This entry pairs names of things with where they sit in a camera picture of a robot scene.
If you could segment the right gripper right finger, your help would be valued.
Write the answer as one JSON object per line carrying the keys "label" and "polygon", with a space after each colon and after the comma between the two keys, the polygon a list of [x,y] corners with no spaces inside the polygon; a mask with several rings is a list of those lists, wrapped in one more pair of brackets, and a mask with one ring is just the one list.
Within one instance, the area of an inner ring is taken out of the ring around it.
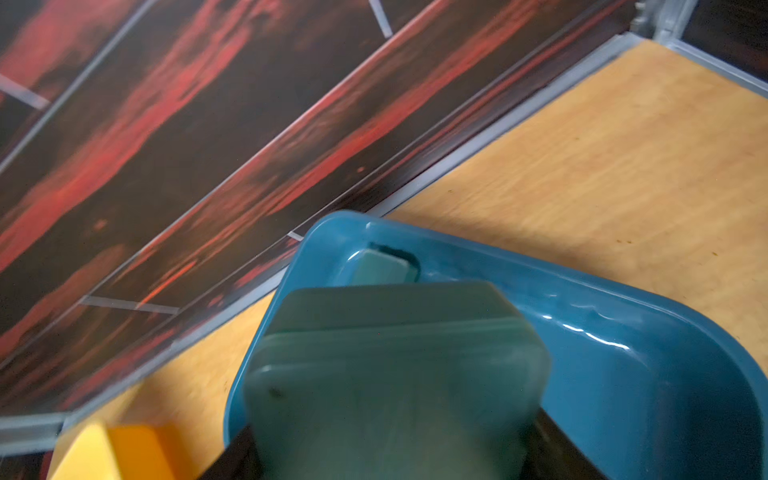
{"label": "right gripper right finger", "polygon": [[538,411],[524,440],[522,479],[607,480],[544,409]]}

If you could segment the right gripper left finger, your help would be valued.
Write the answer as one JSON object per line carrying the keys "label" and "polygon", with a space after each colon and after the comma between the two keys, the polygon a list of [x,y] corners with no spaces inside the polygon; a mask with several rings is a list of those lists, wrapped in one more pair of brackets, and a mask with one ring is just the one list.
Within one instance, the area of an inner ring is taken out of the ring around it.
{"label": "right gripper left finger", "polygon": [[242,429],[199,480],[258,480],[264,475],[250,426]]}

